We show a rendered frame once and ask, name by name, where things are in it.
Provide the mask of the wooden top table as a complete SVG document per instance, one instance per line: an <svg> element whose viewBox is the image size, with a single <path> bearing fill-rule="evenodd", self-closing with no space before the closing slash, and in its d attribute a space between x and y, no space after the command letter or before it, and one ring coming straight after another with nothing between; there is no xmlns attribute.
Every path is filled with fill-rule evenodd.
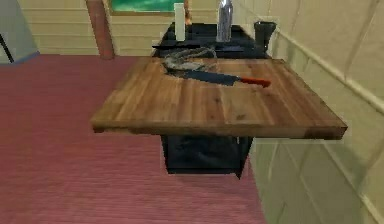
<svg viewBox="0 0 384 224"><path fill-rule="evenodd" d="M347 125L282 59L198 58L213 72L271 85L212 84L167 75L141 57L92 116L94 131L340 140Z"/></svg>

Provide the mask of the grey crumpled cloth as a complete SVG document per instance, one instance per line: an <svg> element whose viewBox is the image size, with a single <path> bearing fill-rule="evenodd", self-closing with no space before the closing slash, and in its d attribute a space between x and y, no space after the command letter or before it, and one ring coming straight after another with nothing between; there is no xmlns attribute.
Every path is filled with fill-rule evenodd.
<svg viewBox="0 0 384 224"><path fill-rule="evenodd" d="M194 59L200 56L217 58L213 48L198 47L169 53L164 57L162 65L168 75L176 77L182 77L187 71L208 71L215 66L215 63L194 62Z"/></svg>

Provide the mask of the black low cabinet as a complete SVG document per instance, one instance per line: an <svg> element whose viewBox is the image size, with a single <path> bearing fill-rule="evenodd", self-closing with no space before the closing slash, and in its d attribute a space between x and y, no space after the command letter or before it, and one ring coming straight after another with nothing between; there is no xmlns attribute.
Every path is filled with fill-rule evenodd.
<svg viewBox="0 0 384 224"><path fill-rule="evenodd" d="M185 40L177 41L175 24L171 23L159 43L153 44L154 57L199 47L213 48L218 58L225 59L267 59L269 58L262 43L257 43L240 25L231 27L229 42L216 41L216 24L193 23L185 28Z"/></svg>

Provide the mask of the white tall cylinder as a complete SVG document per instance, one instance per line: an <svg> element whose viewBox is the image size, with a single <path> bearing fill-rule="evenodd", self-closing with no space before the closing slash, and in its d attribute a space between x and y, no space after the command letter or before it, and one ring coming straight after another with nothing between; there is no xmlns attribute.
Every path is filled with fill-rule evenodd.
<svg viewBox="0 0 384 224"><path fill-rule="evenodd" d="M177 41L185 40L185 10L183 3L174 4L174 29Z"/></svg>

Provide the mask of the silver metal bottle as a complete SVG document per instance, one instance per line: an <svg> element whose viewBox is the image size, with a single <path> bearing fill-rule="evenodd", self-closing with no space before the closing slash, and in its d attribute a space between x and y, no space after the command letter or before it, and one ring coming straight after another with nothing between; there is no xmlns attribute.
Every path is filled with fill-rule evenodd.
<svg viewBox="0 0 384 224"><path fill-rule="evenodd" d="M229 42L231 39L233 5L232 0L220 0L218 6L217 42Z"/></svg>

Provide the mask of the black cup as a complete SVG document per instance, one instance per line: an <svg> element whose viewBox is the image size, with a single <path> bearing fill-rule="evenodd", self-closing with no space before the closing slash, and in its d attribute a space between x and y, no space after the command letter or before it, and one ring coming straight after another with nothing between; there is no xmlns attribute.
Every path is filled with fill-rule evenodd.
<svg viewBox="0 0 384 224"><path fill-rule="evenodd" d="M255 41L264 52L268 50L269 41L277 24L272 21L257 21L254 23Z"/></svg>

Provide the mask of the green framed picture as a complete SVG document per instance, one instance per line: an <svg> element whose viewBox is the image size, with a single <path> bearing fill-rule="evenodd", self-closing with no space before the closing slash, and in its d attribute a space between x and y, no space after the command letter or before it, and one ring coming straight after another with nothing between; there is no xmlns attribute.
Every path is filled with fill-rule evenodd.
<svg viewBox="0 0 384 224"><path fill-rule="evenodd" d="M174 5L190 11L189 0L107 0L113 15L172 15Z"/></svg>

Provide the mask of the grey fridge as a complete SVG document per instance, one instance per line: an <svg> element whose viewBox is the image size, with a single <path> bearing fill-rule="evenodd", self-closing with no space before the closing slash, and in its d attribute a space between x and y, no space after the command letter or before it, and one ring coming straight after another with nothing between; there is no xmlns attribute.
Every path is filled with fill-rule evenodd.
<svg viewBox="0 0 384 224"><path fill-rule="evenodd" d="M25 61L39 54L17 0L0 0L0 33L12 53L14 63ZM11 63L0 45L0 65L4 64Z"/></svg>

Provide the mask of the red handled kitchen knife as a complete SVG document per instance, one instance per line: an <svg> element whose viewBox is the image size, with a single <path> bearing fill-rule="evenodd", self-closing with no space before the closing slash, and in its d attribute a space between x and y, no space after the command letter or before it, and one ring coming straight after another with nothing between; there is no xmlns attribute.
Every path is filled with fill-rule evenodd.
<svg viewBox="0 0 384 224"><path fill-rule="evenodd" d="M265 79L240 77L229 74L221 74L206 71L187 70L184 72L185 78L190 78L198 81L204 81L208 83L233 86L235 82L241 82L246 84L260 85L263 88L269 87L271 82Z"/></svg>

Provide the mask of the reddish brown wooden post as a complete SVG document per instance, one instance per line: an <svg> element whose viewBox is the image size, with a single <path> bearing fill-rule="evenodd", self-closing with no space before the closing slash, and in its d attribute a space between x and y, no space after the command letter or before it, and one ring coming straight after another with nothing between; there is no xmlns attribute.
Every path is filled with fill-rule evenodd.
<svg viewBox="0 0 384 224"><path fill-rule="evenodd" d="M115 57L109 22L102 0L85 0L99 55L104 60Z"/></svg>

